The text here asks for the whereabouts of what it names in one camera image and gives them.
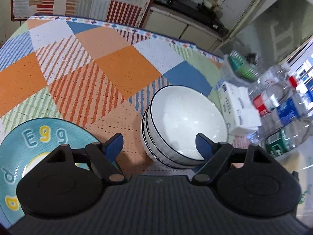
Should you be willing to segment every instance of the colorful tablecloth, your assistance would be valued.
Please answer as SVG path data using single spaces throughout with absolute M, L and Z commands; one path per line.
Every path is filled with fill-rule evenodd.
M 195 45 L 140 29 L 32 16 L 0 49 L 0 142 L 30 119 L 62 118 L 102 142 L 122 133 L 116 160 L 126 176 L 192 175 L 152 162 L 140 141 L 140 122 L 153 94 L 171 84 L 194 88 L 219 107 L 220 62 Z

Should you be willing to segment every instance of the glass surface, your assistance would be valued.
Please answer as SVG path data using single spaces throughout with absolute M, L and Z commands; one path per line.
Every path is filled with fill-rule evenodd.
M 229 54 L 258 54 L 260 73 L 286 58 L 313 34 L 313 5 L 306 0 L 277 0 L 221 47 Z

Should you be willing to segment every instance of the plastic bag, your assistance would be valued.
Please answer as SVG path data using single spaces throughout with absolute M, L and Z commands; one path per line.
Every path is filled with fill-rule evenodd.
M 297 148 L 276 160 L 289 172 L 297 171 L 302 196 L 298 203 L 297 218 L 309 227 L 313 227 L 313 136 L 310 136 Z

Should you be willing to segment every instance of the white cabinet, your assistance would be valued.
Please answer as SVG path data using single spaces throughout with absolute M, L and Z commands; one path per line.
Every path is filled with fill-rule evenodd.
M 145 30 L 178 39 L 187 24 L 153 11 L 148 18 Z
M 222 38 L 200 22 L 160 5 L 153 5 L 143 24 L 147 31 L 159 33 L 196 44 L 199 48 L 214 52 Z
M 195 43 L 199 48 L 211 51 L 217 39 L 193 26 L 188 26 L 181 40 Z

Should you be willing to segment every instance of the stack of bowls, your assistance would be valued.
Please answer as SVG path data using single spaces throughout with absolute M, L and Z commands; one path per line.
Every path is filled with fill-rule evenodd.
M 179 85 L 155 93 L 142 118 L 140 132 L 150 158 L 175 169 L 205 163 L 196 149 L 198 133 L 216 143 L 228 138 L 225 120 L 214 103 L 198 91 Z

